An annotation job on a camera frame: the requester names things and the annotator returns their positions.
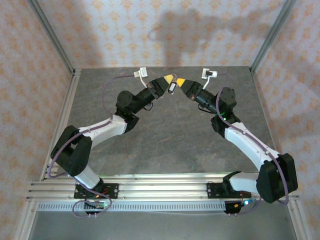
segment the aluminum frame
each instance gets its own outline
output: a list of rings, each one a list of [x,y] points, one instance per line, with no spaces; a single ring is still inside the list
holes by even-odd
[[[64,48],[62,47],[57,35],[55,34],[52,26],[50,25],[44,11],[42,10],[40,4],[38,3],[38,0],[27,0],[30,7],[32,8],[34,14],[38,18],[40,24],[42,25],[43,30],[49,37],[53,47],[55,48],[56,52],[60,56],[64,66],[68,70],[68,72],[71,74],[74,73],[74,67],[72,66],[71,61],[68,58],[68,55],[66,54]]]
[[[50,153],[51,153],[51,150],[54,148],[56,142],[58,141],[59,137],[61,136],[62,132],[64,131],[65,127],[68,124],[68,119],[70,116],[72,104],[74,102],[80,75],[81,75],[81,69],[76,69],[74,71],[73,76],[71,77],[68,90],[64,97],[64,102],[61,108],[61,112],[59,114],[58,121],[56,122],[56,125],[54,127],[54,134],[49,145],[49,149],[45,158],[45,163],[43,165],[39,181],[43,181],[45,177],[48,177],[47,169],[48,169],[48,165],[51,163]],[[57,169],[58,169],[58,165],[55,164],[52,170],[57,171]]]
[[[104,177],[110,183],[119,183],[119,198],[113,202],[119,206],[132,205],[185,205],[194,204],[203,211],[208,211],[209,202],[216,204],[226,199],[208,199],[206,184],[209,181],[220,183],[228,173],[184,173],[184,174],[139,174]],[[38,206],[41,204],[70,205],[73,198],[75,180],[70,177],[46,179],[33,182],[30,186],[27,201],[15,234],[15,240],[29,238]],[[311,232],[299,196],[290,194],[288,210],[297,240],[312,240]]]
[[[41,201],[37,212],[72,212],[77,200],[74,201]],[[103,209],[95,209],[84,204],[76,204],[75,211],[101,212]],[[112,201],[108,212],[207,212],[221,213],[226,210],[226,204],[220,200],[208,201]]]
[[[291,9],[294,7],[297,0],[286,0],[282,9],[280,10],[274,24],[272,25],[264,43],[262,44],[258,54],[256,55],[251,67],[250,72],[255,73],[258,69],[260,63],[266,56],[269,48],[271,47],[272,43],[276,39],[281,27],[285,23],[287,17],[289,16]]]

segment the gray marble surface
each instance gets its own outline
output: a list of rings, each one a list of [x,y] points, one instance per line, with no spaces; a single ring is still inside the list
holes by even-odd
[[[273,147],[257,91],[248,67],[209,67],[218,71],[206,88],[213,94],[221,87],[235,90],[234,113],[264,143]],[[175,73],[178,78],[198,81],[203,67],[148,67],[145,82]],[[82,70],[68,124],[85,127],[109,115],[101,103],[104,83],[137,68]],[[143,85],[137,78],[116,79],[105,93],[106,106],[114,113],[118,94],[123,90],[137,94]],[[180,89],[154,100],[151,111],[137,113],[138,124],[130,132],[108,139],[91,150],[89,165],[101,176],[117,174],[220,173],[256,171],[251,161],[232,143],[214,132],[212,114],[198,110]]]

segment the patterned wallpaper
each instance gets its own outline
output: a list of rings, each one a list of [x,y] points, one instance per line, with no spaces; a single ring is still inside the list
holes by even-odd
[[[1,1],[0,39],[0,239],[10,240],[71,77],[27,1]]]
[[[75,68],[250,66],[285,0],[39,0]]]
[[[290,153],[313,239],[320,235],[320,5],[297,1],[256,74],[273,141]]]

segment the purple cable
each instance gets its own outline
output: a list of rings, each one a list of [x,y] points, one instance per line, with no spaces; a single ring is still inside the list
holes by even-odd
[[[268,152],[268,150],[258,141],[256,140],[253,136],[251,136],[250,134],[247,134],[246,132],[244,132],[243,130],[239,129],[238,127],[236,126],[233,126],[232,124],[230,124],[229,122],[227,122],[226,120],[224,120],[224,118],[222,117],[222,115],[220,114],[220,111],[219,111],[219,99],[220,99],[220,95],[221,95],[221,92],[224,88],[221,88],[221,90],[218,92],[217,96],[216,96],[216,100],[215,100],[215,108],[216,108],[216,113],[218,114],[219,118],[225,123],[227,124],[229,127],[239,131],[240,133],[242,133],[243,135],[246,135],[248,138],[250,138],[255,144],[257,144],[265,153]],[[287,205],[289,203],[289,191],[288,191],[288,186],[287,186],[287,182],[286,182],[286,179],[285,179],[285,176],[284,176],[284,173],[282,172],[282,169],[278,163],[278,161],[275,159],[275,157],[270,153],[268,152],[267,154],[272,160],[273,162],[275,163],[276,165],[276,168],[278,169],[279,171],[279,174],[280,174],[280,177],[281,177],[281,180],[282,180],[282,183],[283,183],[283,187],[284,187],[284,195],[285,195],[285,201],[280,201],[278,200],[278,202],[280,202],[281,204],[285,204]]]
[[[259,197],[259,200],[257,201],[257,203],[254,205],[253,208],[251,208],[250,210],[248,211],[244,211],[244,212],[239,212],[239,213],[232,213],[232,214],[229,214],[229,216],[233,215],[233,216],[238,216],[238,215],[246,215],[248,213],[251,213],[252,211],[254,211],[255,209],[258,208],[258,206],[260,205],[261,203],[261,196]]]
[[[107,86],[108,86],[113,80],[115,80],[115,79],[120,79],[120,78],[129,78],[129,77],[134,77],[134,75],[132,74],[132,75],[116,76],[116,77],[110,79],[110,80],[104,85],[104,88],[103,88],[102,94],[101,94],[101,101],[102,101],[102,106],[103,106],[104,110],[105,110],[107,113],[110,114],[109,120],[108,120],[106,123],[103,123],[103,124],[101,124],[101,125],[99,125],[99,126],[95,126],[95,127],[91,128],[91,129],[87,129],[87,130],[81,131],[81,132],[77,133],[76,135],[74,135],[73,137],[71,137],[68,141],[66,141],[66,142],[62,145],[62,147],[58,150],[58,152],[55,154],[54,158],[52,159],[52,161],[51,161],[51,163],[50,163],[50,165],[49,165],[49,167],[48,167],[47,173],[48,173],[48,177],[49,177],[49,178],[51,178],[51,179],[53,179],[53,178],[58,178],[58,177],[60,177],[60,176],[62,176],[62,175],[67,174],[66,172],[63,172],[63,173],[60,173],[60,174],[58,174],[58,175],[53,176],[53,175],[51,175],[51,170],[52,170],[52,167],[54,166],[55,162],[57,161],[59,155],[62,153],[62,151],[63,151],[73,140],[75,140],[77,137],[79,137],[79,136],[82,135],[82,134],[88,133],[89,131],[94,131],[94,130],[103,128],[103,127],[107,126],[109,123],[112,122],[112,120],[113,120],[113,114],[112,114],[112,113],[106,108],[106,106],[105,106],[105,101],[104,101],[104,93],[105,93],[105,90],[106,90]],[[93,194],[102,196],[102,197],[104,197],[104,198],[106,198],[106,199],[108,199],[108,200],[110,201],[110,204],[109,204],[103,211],[101,211],[101,212],[99,212],[99,213],[95,213],[95,216],[97,216],[97,215],[99,215],[99,214],[105,213],[105,212],[111,207],[111,205],[112,205],[112,200],[111,200],[110,197],[108,197],[107,195],[104,195],[104,194],[102,194],[102,193],[100,193],[100,192],[93,191],[92,189],[88,188],[87,186],[85,186],[85,185],[82,184],[81,182],[79,182],[79,184],[80,184],[84,189],[86,189],[87,191],[89,191],[89,192],[91,192],[91,193],[93,193]],[[100,204],[100,203],[103,203],[103,202],[102,202],[102,201],[87,201],[87,200],[77,201],[77,202],[73,205],[73,207],[72,207],[72,213],[73,213],[73,215],[74,215],[75,217],[82,219],[82,218],[89,218],[90,215],[83,215],[83,216],[77,215],[77,214],[75,213],[75,207],[76,207],[76,205],[77,205],[78,203],[90,203],[90,204],[92,204],[92,203],[98,203],[98,204]]]
[[[104,85],[104,88],[103,88],[102,94],[101,94],[101,101],[102,101],[102,106],[103,106],[104,110],[105,110],[107,113],[110,114],[109,121],[107,121],[106,123],[101,124],[101,125],[99,125],[99,126],[95,126],[95,127],[91,128],[90,130],[87,129],[87,130],[81,131],[81,132],[77,133],[76,135],[74,135],[73,137],[71,137],[68,141],[66,141],[66,142],[62,145],[62,147],[58,150],[58,152],[56,153],[56,155],[54,156],[54,158],[52,159],[52,161],[51,161],[51,163],[50,163],[50,165],[49,165],[49,168],[48,168],[48,171],[47,171],[49,178],[55,179],[55,178],[58,178],[58,177],[60,177],[60,176],[62,176],[62,175],[67,174],[66,172],[63,172],[63,173],[60,173],[60,174],[54,176],[54,175],[51,175],[51,170],[52,170],[52,167],[54,166],[55,162],[57,161],[59,155],[62,153],[62,151],[63,151],[73,140],[75,140],[77,137],[79,137],[79,136],[82,135],[82,134],[88,133],[89,131],[94,131],[94,130],[103,128],[103,127],[107,126],[109,123],[112,122],[112,120],[113,120],[113,114],[112,114],[112,113],[106,108],[106,106],[105,106],[105,101],[104,101],[104,93],[105,93],[105,90],[106,90],[107,86],[108,86],[113,80],[115,80],[115,79],[120,79],[120,78],[129,78],[129,77],[134,77],[134,75],[116,76],[116,77],[112,78],[111,80],[109,80],[109,81]]]
[[[111,198],[110,198],[109,196],[104,195],[104,194],[102,194],[102,193],[100,193],[100,192],[97,192],[97,191],[93,191],[92,189],[88,188],[86,185],[82,184],[81,182],[79,182],[79,184],[80,184],[85,190],[87,190],[87,191],[89,191],[89,192],[91,192],[91,193],[93,193],[93,194],[96,194],[96,195],[105,197],[106,199],[108,199],[108,200],[110,201],[110,204],[109,204],[104,210],[102,210],[102,211],[94,214],[95,217],[97,217],[99,214],[104,214],[109,208],[111,208],[111,206],[112,206],[112,200],[111,200]],[[90,218],[91,215],[89,214],[89,215],[82,215],[82,216],[81,216],[81,215],[76,214],[76,212],[75,212],[75,207],[76,207],[76,205],[79,204],[79,203],[87,203],[87,204],[97,203],[97,204],[102,204],[102,203],[104,203],[104,202],[103,202],[103,201],[87,201],[87,200],[77,201],[77,202],[73,205],[73,207],[72,207],[72,213],[73,213],[73,215],[74,215],[76,218],[78,218],[78,219],[85,219],[85,218]]]

